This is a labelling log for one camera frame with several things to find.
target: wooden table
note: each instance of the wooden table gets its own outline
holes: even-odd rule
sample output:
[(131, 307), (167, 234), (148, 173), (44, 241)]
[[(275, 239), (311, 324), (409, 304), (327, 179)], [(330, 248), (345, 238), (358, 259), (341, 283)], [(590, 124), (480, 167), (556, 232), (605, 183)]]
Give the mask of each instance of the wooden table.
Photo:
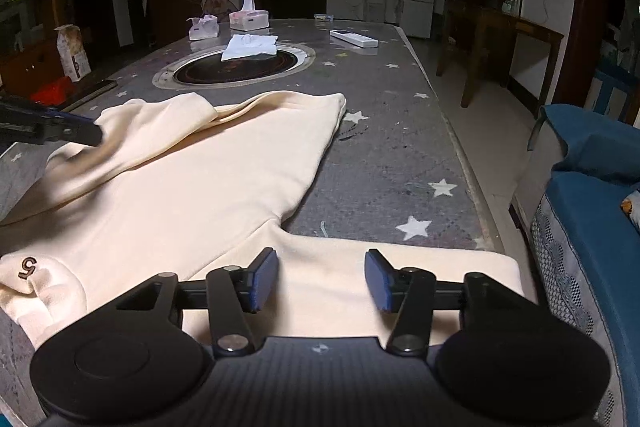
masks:
[(438, 76), (442, 76), (445, 70), (446, 55), (449, 48), (449, 36), (451, 34), (453, 19), (455, 18), (465, 18), (476, 24), (474, 44), (471, 50), (471, 58), (466, 76), (465, 90), (462, 93), (462, 101), (460, 102), (462, 107), (468, 107), (471, 102), (471, 98), (473, 97), (476, 80), (478, 79), (478, 68), (480, 66), (480, 58), (482, 55), (482, 48), (484, 47), (487, 28), (493, 27), (509, 32), (521, 33), (539, 41), (548, 42), (551, 45), (548, 62), (546, 64), (545, 76), (542, 82), (542, 89), (540, 89), (540, 97), (536, 107), (537, 112), (540, 106), (546, 103), (546, 96), (549, 93), (551, 80), (553, 79), (554, 71), (556, 70), (556, 63), (558, 62), (560, 42), (564, 35), (550, 30), (540, 24), (536, 24), (535, 22), (521, 17), (507, 15), (492, 8), (475, 6), (464, 1), (446, 0), (444, 9), (444, 31), (442, 33), (442, 50), (438, 60), (438, 69), (436, 70), (436, 74)]

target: metal screw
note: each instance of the metal screw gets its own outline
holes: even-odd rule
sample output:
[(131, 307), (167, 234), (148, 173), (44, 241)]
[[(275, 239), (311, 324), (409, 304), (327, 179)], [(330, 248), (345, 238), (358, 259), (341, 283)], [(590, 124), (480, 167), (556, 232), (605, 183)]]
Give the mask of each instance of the metal screw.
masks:
[(424, 349), (424, 342), (420, 337), (415, 335), (400, 335), (391, 343), (398, 351), (410, 353), (412, 351), (421, 351)]
[(225, 351), (239, 351), (249, 345), (249, 340), (242, 335), (225, 335), (218, 339), (218, 346)]

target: tiled floor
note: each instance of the tiled floor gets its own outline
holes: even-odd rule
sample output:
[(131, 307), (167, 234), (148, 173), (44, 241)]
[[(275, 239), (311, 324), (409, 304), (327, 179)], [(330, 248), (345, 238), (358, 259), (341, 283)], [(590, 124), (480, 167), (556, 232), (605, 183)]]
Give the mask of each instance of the tiled floor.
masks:
[(535, 300), (526, 247), (509, 216), (516, 180), (527, 162), (534, 118), (507, 89), (488, 80), (479, 83), (469, 107), (461, 108), (463, 65), (452, 61), (443, 76), (436, 76), (440, 45), (422, 39), (411, 42), (476, 173), (505, 252), (520, 264), (525, 295)]

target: printed number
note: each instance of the printed number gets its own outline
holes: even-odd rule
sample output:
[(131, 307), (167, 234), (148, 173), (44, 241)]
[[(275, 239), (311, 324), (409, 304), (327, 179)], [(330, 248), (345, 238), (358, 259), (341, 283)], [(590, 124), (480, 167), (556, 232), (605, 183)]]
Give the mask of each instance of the printed number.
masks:
[(24, 270), (24, 272), (18, 273), (18, 277), (20, 279), (26, 280), (28, 276), (36, 271), (37, 263), (38, 261), (36, 261), (33, 257), (25, 257), (24, 261), (22, 261), (22, 269)]

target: cream garment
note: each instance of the cream garment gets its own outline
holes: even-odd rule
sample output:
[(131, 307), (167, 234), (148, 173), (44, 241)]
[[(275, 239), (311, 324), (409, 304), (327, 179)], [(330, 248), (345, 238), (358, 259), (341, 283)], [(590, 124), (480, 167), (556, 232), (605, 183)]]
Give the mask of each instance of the cream garment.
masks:
[[(104, 143), (54, 152), (0, 226), (0, 306), (37, 347), (158, 272), (199, 279), (270, 246), (281, 276), (270, 309), (256, 317), (261, 332), (384, 337), (364, 285), (369, 245), (280, 229), (312, 183), (344, 105), (341, 94), (280, 91), (217, 108), (188, 93), (105, 110)], [(441, 279), (482, 270), (521, 291), (505, 256), (380, 248), (392, 263)], [(449, 322), (443, 331), (456, 328)], [(185, 328), (199, 337), (202, 314), (188, 314)]]

